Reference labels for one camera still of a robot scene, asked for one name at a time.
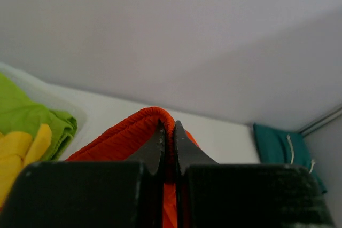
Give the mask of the teal green shorts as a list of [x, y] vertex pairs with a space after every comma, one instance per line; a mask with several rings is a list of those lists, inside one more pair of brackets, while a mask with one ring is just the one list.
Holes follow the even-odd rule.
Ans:
[[261, 163], [303, 166], [315, 178], [321, 192], [327, 192], [315, 170], [316, 161], [312, 158], [301, 134], [256, 123], [253, 124], [253, 134]]

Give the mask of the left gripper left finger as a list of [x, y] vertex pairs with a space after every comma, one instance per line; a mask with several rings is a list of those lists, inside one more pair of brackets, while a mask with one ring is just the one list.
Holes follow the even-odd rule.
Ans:
[[1, 227], [162, 227], [166, 135], [124, 161], [46, 161], [18, 175]]

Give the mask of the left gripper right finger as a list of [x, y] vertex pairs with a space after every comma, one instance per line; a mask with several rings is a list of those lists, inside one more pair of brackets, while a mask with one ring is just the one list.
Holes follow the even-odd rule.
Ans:
[[313, 176], [290, 164], [219, 164], [175, 123], [179, 227], [334, 227]]

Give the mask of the orange shorts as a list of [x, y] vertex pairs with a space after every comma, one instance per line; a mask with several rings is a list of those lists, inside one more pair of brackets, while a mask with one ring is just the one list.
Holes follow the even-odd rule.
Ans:
[[[126, 160], [152, 137], [158, 122], [166, 129], [166, 146], [173, 149], [175, 120], [164, 109], [148, 107], [108, 128], [98, 138], [68, 157], [67, 161]], [[162, 227], [178, 227], [176, 187], [164, 184]]]

